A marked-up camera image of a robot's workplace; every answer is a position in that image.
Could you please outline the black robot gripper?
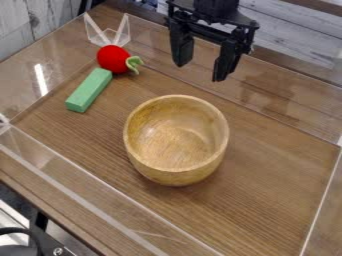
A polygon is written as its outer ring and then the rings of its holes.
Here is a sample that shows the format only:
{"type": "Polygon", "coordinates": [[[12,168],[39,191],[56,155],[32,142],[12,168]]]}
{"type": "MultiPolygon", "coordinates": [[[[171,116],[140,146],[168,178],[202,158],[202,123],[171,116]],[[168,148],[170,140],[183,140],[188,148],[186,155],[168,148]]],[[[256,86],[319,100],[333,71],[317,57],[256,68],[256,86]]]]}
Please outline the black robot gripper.
{"type": "Polygon", "coordinates": [[[238,10],[239,0],[167,0],[166,3],[175,65],[182,67],[192,60],[192,36],[222,43],[212,81],[224,81],[235,70],[240,53],[248,54],[251,51],[259,23],[238,10]]]}

